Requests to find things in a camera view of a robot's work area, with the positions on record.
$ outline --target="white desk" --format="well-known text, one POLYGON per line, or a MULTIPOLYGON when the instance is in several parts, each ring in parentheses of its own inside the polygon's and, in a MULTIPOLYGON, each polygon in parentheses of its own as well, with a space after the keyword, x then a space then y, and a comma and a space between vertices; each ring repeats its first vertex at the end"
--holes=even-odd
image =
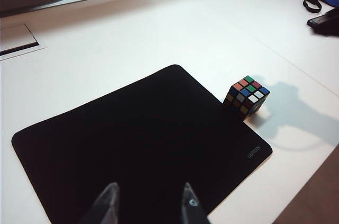
POLYGON ((272 223, 339 142, 338 38, 311 34, 312 17, 302 0, 90 0, 2 19, 27 23, 47 46, 1 61, 2 223, 49 223, 15 132, 170 64, 220 100, 245 75, 271 90, 246 123, 273 155, 210 220, 272 223))

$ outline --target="green sticker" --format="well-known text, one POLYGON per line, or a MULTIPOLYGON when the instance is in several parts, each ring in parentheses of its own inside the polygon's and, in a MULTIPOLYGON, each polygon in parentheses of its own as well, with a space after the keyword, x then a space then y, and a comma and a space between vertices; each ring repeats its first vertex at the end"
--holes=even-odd
POLYGON ((251 93, 256 90, 252 85, 249 85, 248 87, 246 87, 246 89, 249 90, 251 93))
POLYGON ((250 76, 244 77, 244 80, 246 80, 249 83, 252 83, 254 81, 254 79, 252 79, 250 76))

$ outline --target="floor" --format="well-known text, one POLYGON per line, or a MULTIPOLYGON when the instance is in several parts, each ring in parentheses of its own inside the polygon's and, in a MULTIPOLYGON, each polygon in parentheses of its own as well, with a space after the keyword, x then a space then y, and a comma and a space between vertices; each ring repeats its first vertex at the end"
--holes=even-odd
POLYGON ((285 223, 339 223, 339 146, 274 222, 285 223))

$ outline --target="blue sticker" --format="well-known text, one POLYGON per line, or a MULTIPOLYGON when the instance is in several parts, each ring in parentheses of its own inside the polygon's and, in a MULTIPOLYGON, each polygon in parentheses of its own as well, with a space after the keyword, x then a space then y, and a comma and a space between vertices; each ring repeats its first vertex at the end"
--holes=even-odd
POLYGON ((246 89, 242 89, 241 91, 240 91, 245 97, 248 97, 251 93, 248 91, 248 90, 246 90, 246 89))
POLYGON ((261 88, 259 89, 259 91, 260 91, 262 94, 264 94, 264 95, 268 95, 268 93, 270 93, 270 91, 267 90, 265 87, 261 87, 261 88))
POLYGON ((236 112, 238 110, 238 108, 234 105, 231 105, 231 107, 229 108, 232 112, 236 112))
POLYGON ((228 93, 235 98, 238 95, 238 92, 239 91, 234 86, 232 86, 228 93))

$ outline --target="mouse pad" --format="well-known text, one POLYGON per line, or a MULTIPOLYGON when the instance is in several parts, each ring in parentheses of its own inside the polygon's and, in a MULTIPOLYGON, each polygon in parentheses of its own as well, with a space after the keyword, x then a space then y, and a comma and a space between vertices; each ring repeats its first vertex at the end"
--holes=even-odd
POLYGON ((209 213, 272 153, 178 65, 29 126, 12 144, 53 224, 79 222, 112 182, 119 224, 181 223, 186 182, 209 213))

